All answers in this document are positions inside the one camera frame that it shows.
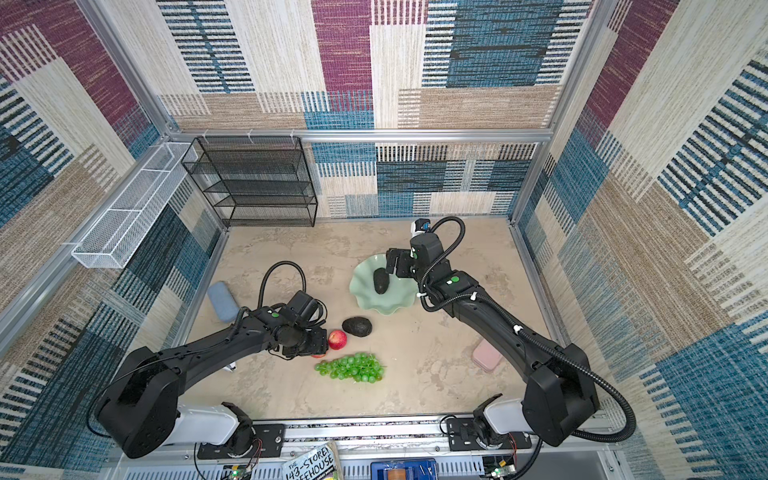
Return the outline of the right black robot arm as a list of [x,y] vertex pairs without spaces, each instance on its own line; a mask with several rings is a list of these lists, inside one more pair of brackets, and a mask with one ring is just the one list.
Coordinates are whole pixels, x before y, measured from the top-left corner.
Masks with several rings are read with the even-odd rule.
[[539,335],[469,273],[439,260],[443,253],[438,236],[423,233],[411,239],[409,248],[386,252],[386,271],[415,280],[429,306],[471,327],[515,368],[526,384],[522,417],[545,443],[558,446],[571,436],[595,441],[595,434],[581,429],[600,407],[586,353]]

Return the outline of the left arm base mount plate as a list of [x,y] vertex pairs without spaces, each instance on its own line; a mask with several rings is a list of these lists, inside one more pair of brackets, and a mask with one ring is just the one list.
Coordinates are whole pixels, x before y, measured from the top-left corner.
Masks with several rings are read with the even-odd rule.
[[239,428],[223,445],[203,443],[196,452],[197,460],[255,460],[277,458],[283,449],[285,424],[253,424]]

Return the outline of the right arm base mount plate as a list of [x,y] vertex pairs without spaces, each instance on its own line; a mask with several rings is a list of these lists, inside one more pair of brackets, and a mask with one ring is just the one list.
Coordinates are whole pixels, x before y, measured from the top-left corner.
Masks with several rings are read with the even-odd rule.
[[446,415],[439,429],[448,439],[451,451],[529,449],[532,437],[521,432],[499,434],[485,421],[472,417]]

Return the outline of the green grape bunch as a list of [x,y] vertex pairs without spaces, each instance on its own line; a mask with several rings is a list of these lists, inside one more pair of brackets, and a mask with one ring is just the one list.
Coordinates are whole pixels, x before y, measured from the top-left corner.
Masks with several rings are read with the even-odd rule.
[[376,383],[383,379],[385,368],[375,355],[356,353],[330,361],[321,361],[314,366],[314,370],[321,376],[331,379]]

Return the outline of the red apple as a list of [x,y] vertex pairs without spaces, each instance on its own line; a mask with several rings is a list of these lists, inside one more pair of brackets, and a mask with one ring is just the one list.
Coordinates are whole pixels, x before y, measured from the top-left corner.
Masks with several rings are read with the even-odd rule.
[[341,350],[347,343],[348,337],[343,330],[333,330],[328,335],[328,345],[332,350]]

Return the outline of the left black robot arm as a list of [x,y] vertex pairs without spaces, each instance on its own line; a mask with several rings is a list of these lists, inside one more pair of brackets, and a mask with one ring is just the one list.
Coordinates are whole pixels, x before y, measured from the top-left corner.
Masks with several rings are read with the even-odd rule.
[[239,309],[232,324],[194,342],[154,352],[132,351],[91,411],[105,436],[123,453],[141,458],[168,444],[250,443],[247,415],[224,402],[189,407],[187,390],[238,360],[262,351],[284,360],[320,355],[328,349],[323,302],[304,291],[288,303]]

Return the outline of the dark avocado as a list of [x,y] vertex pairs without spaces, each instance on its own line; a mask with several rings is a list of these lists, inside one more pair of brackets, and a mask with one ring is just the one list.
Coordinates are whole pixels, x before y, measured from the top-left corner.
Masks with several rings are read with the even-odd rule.
[[377,294],[385,294],[390,285],[390,274],[384,267],[377,268],[373,272],[373,286]]
[[373,325],[368,318],[355,316],[342,322],[342,330],[348,335],[364,338],[372,333]]

